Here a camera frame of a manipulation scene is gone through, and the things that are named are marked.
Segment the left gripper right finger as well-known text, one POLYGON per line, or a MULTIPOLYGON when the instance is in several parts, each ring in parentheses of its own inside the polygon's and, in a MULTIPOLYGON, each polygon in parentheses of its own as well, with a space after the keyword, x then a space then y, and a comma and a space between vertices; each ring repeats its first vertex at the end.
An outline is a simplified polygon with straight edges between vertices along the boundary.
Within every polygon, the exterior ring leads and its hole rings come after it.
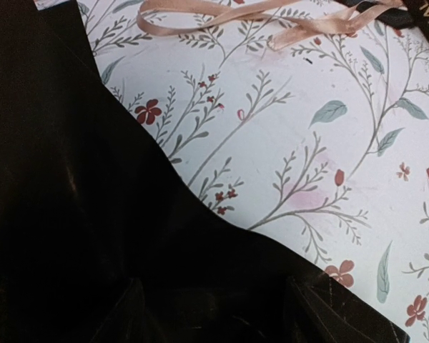
POLYGON ((327 275, 289 278, 290 342, 409 342, 410 337, 327 275))

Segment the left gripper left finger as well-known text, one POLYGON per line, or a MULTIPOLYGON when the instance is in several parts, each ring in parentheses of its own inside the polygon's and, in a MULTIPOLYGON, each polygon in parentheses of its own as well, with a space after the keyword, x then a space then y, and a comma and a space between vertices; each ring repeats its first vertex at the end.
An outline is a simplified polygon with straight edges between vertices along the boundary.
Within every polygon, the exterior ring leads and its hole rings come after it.
POLYGON ((92 338, 93 342, 151 342, 144 305, 142 283, 131 279, 106 319, 92 338))

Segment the black wrapping paper sheet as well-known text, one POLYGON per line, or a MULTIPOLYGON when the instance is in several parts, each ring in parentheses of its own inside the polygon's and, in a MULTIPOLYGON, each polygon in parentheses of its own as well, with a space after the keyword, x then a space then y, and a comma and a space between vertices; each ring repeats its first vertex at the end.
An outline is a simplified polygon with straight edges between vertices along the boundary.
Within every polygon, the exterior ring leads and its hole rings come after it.
POLYGON ((321 269, 183 183, 102 85, 73 1, 0 1, 0 342, 93 342, 131 279, 151 342, 290 342, 321 269))

